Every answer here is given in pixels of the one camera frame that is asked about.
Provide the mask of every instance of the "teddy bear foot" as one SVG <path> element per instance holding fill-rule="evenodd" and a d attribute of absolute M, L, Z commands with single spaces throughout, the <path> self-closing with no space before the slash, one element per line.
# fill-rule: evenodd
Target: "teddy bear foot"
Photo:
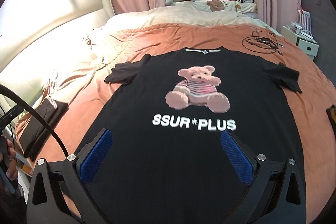
<path fill-rule="evenodd" d="M 166 95 L 166 103 L 174 109 L 184 109 L 188 106 L 188 97 L 179 91 L 170 91 Z"/>
<path fill-rule="evenodd" d="M 227 97 L 222 93 L 210 95 L 207 101 L 207 107 L 215 113 L 225 113 L 230 108 Z"/>

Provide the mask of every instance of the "cream leather headboard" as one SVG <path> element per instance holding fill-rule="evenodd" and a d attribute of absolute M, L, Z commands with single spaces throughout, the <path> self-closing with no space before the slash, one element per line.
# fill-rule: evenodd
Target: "cream leather headboard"
<path fill-rule="evenodd" d="M 0 83 L 30 105 L 41 95 L 53 68 L 71 58 L 85 32 L 115 15 L 111 0 L 67 0 L 64 5 L 69 8 L 66 13 L 24 37 L 20 30 L 0 37 Z M 8 111 L 15 103 L 0 95 L 0 105 Z"/>

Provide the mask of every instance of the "blue gripper pad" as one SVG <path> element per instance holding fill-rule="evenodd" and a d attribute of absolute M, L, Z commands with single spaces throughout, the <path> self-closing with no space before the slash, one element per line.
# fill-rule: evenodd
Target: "blue gripper pad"
<path fill-rule="evenodd" d="M 106 130 L 80 166 L 79 180 L 82 184 L 90 183 L 93 180 L 111 145 L 112 134 Z"/>
<path fill-rule="evenodd" d="M 253 181 L 252 165 L 227 130 L 222 132 L 220 136 L 220 144 L 240 181 L 250 185 Z"/>

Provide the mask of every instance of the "silver bolt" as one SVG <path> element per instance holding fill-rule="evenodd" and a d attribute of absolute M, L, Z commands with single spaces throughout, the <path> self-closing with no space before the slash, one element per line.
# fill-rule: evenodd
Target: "silver bolt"
<path fill-rule="evenodd" d="M 295 160 L 293 160 L 293 159 L 289 159 L 288 162 L 289 162 L 291 165 L 294 165 L 294 164 L 295 164 Z"/>
<path fill-rule="evenodd" d="M 37 161 L 37 164 L 38 165 L 42 165 L 44 163 L 44 159 L 39 159 L 38 161 Z"/>
<path fill-rule="evenodd" d="M 68 157 L 67 157 L 67 159 L 69 160 L 69 161 L 72 161 L 72 160 L 74 160 L 76 158 L 76 155 L 75 154 L 70 154 Z"/>
<path fill-rule="evenodd" d="M 259 154 L 259 155 L 257 156 L 257 158 L 258 158 L 258 160 L 261 160 L 261 161 L 266 160 L 266 156 L 265 156 L 264 154 Z"/>

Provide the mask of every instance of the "white nightstand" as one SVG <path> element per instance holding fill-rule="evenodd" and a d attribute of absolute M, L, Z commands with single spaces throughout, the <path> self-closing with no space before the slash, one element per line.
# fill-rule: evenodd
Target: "white nightstand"
<path fill-rule="evenodd" d="M 299 35 L 285 26 L 281 27 L 281 35 L 288 38 L 293 44 L 297 45 L 311 60 L 314 60 L 315 56 L 317 56 L 319 45 L 316 40 Z"/>

